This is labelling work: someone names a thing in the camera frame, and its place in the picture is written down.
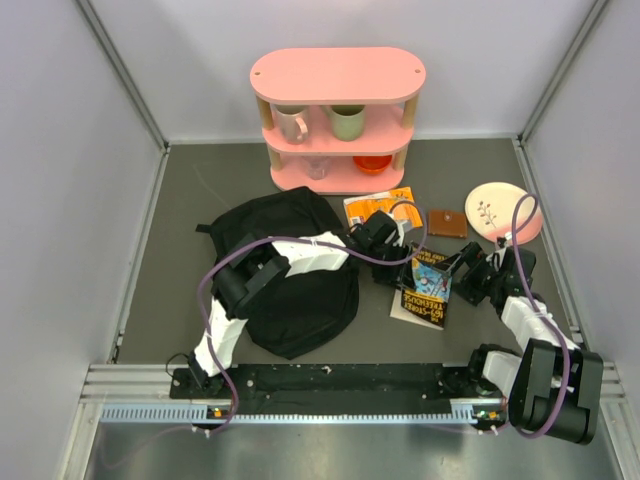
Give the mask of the black yellow treehouse book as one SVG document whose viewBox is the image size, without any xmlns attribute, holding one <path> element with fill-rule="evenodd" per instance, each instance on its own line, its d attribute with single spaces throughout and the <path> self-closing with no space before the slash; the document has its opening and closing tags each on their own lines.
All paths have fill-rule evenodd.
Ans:
<svg viewBox="0 0 640 480">
<path fill-rule="evenodd" d="M 437 271 L 434 264 L 447 258 L 422 248 L 411 261 L 416 288 L 394 292 L 390 317 L 416 325 L 443 330 L 452 286 L 452 276 Z"/>
</svg>

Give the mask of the black student backpack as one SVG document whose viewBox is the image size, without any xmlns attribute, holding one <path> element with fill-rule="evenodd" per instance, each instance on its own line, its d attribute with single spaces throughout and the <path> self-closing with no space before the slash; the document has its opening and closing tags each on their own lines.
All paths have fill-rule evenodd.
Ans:
<svg viewBox="0 0 640 480">
<path fill-rule="evenodd" d="M 250 200 L 199 224 L 223 258 L 249 234 L 312 237 L 343 229 L 329 202 L 307 187 Z M 359 306 L 359 270 L 347 261 L 337 271 L 320 270 L 284 279 L 267 290 L 262 308 L 246 331 L 259 347 L 288 360 L 307 354 L 338 336 L 355 318 Z"/>
</svg>

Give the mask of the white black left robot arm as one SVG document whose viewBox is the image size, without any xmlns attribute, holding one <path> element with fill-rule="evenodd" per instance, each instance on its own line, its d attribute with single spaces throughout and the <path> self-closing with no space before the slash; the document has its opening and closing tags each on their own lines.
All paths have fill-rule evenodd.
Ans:
<svg viewBox="0 0 640 480">
<path fill-rule="evenodd" d="M 246 236 L 201 280 L 196 298 L 204 321 L 202 340 L 189 369 L 192 384 L 205 396 L 216 396 L 233 384 L 226 370 L 245 325 L 267 310 L 275 288 L 287 278 L 314 272 L 335 272 L 349 258 L 397 270 L 417 256 L 404 245 L 414 228 L 392 211 L 376 211 L 346 232 L 315 236 Z"/>
</svg>

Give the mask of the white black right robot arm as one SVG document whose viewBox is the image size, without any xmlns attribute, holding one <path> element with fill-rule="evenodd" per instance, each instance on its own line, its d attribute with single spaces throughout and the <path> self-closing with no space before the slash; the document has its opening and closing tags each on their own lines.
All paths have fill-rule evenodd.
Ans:
<svg viewBox="0 0 640 480">
<path fill-rule="evenodd" d="M 502 394 L 510 424 L 525 436 L 586 445 L 596 432 L 604 362 L 570 340 L 532 292 L 535 265 L 535 254 L 522 247 L 487 254 L 471 242 L 435 268 L 453 275 L 465 266 L 453 292 L 471 305 L 488 300 L 522 350 L 476 348 L 467 366 L 469 388 L 481 396 Z"/>
</svg>

